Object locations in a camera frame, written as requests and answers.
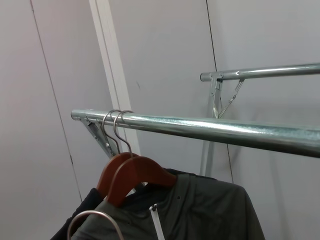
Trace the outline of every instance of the white wall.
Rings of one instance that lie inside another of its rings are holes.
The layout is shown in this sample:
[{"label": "white wall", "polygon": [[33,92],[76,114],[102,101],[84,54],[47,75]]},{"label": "white wall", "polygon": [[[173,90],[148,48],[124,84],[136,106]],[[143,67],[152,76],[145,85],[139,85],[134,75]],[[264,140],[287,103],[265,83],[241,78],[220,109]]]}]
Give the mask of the white wall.
[{"label": "white wall", "polygon": [[[215,66],[206,1],[109,2],[132,110],[205,117],[209,89],[199,77]],[[137,134],[142,155],[163,167],[199,173],[202,140]],[[227,161],[225,145],[223,150],[218,159]],[[218,174],[231,180],[228,166]]]},{"label": "white wall", "polygon": [[0,32],[0,238],[49,239],[81,201],[29,1]]},{"label": "white wall", "polygon": [[[209,0],[217,70],[320,62],[320,2]],[[320,76],[246,80],[225,119],[319,125]],[[236,82],[224,82],[223,103]],[[266,239],[320,238],[320,161],[230,146]]]},{"label": "white wall", "polygon": [[32,0],[82,199],[96,187],[108,156],[74,109],[113,109],[88,0]]}]

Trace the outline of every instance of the clothing rack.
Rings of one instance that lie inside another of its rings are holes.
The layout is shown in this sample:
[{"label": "clothing rack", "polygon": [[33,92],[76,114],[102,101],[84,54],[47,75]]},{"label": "clothing rack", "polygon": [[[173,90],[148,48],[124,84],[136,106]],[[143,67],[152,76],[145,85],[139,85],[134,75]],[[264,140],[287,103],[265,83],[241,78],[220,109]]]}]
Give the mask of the clothing rack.
[{"label": "clothing rack", "polygon": [[[315,74],[320,74],[320,63],[236,69],[202,73],[200,75],[200,80],[202,82],[211,83],[206,117],[212,119],[222,118],[228,107],[236,99],[236,96],[245,79],[275,78]],[[227,80],[239,80],[239,82],[235,87],[234,93],[232,94],[228,104],[225,107],[222,107],[221,91],[223,81]],[[214,150],[214,142],[205,141],[203,143],[200,175],[207,177],[210,176],[214,158]]]},{"label": "clothing rack", "polygon": [[[71,117],[92,126],[101,124],[107,113],[73,110]],[[113,125],[118,114],[113,112],[108,115],[105,125]],[[124,113],[122,119],[118,118],[118,127],[320,158],[320,128],[210,118],[150,116],[129,112]]]},{"label": "clothing rack", "polygon": [[[320,74],[320,64],[291,65],[206,72],[202,82],[211,82],[207,118],[150,116],[126,112],[119,117],[117,126],[161,134],[205,140],[202,150],[200,175],[209,176],[213,161],[214,142],[320,158],[320,127],[260,124],[220,119],[245,79]],[[233,97],[222,109],[220,96],[224,80],[239,80]],[[108,112],[73,110],[71,117],[81,121],[111,158],[118,154],[113,140],[102,132],[102,122]],[[105,125],[113,125],[119,113],[105,118]]]}]

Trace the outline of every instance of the metal rod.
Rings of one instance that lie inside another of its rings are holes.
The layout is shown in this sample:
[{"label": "metal rod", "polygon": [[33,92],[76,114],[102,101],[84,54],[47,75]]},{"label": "metal rod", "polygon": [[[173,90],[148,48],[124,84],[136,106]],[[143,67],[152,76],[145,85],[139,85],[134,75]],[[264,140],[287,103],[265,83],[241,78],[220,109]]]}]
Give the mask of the metal rod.
[{"label": "metal rod", "polygon": [[[71,117],[102,121],[105,111],[73,110]],[[112,125],[117,114],[106,118]],[[258,124],[224,119],[148,116],[125,113],[118,127],[320,158],[320,128]]]},{"label": "metal rod", "polygon": [[200,75],[200,80],[211,82],[215,75],[223,75],[218,79],[224,81],[314,74],[320,74],[320,63],[204,72]]}]

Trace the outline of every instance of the metal clamp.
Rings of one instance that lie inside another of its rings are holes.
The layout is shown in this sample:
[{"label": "metal clamp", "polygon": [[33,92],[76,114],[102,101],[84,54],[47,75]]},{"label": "metal clamp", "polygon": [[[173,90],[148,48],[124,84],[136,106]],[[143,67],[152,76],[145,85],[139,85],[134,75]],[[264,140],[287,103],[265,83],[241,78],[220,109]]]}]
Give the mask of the metal clamp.
[{"label": "metal clamp", "polygon": [[118,154],[117,146],[113,141],[110,141],[109,138],[102,132],[101,123],[99,120],[96,123],[90,122],[87,116],[83,119],[79,119],[86,129],[91,133],[93,138],[98,142],[103,151],[107,154],[109,158],[114,157]]},{"label": "metal clamp", "polygon": [[233,100],[236,99],[237,94],[238,94],[238,92],[239,92],[242,84],[244,83],[244,81],[245,81],[244,79],[240,79],[240,80],[239,80],[237,86],[236,86],[235,89],[234,89],[234,95],[233,95],[233,97],[229,100],[229,103],[227,104],[227,106],[225,106],[225,107],[222,109],[222,111],[218,114],[218,117],[217,117],[218,119],[220,119],[220,118],[223,116],[223,114],[226,112],[226,110],[228,109],[228,107],[232,104]]}]

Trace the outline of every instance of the zipper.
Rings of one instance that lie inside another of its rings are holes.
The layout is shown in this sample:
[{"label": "zipper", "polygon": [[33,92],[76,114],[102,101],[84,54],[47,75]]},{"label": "zipper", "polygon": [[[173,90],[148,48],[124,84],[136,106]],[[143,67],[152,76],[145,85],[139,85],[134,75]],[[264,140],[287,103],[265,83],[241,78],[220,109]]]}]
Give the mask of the zipper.
[{"label": "zipper", "polygon": [[162,228],[161,228],[157,204],[151,206],[149,210],[151,212],[151,216],[152,216],[153,224],[155,227],[156,235],[158,236],[158,240],[165,240],[164,232],[162,231]]}]

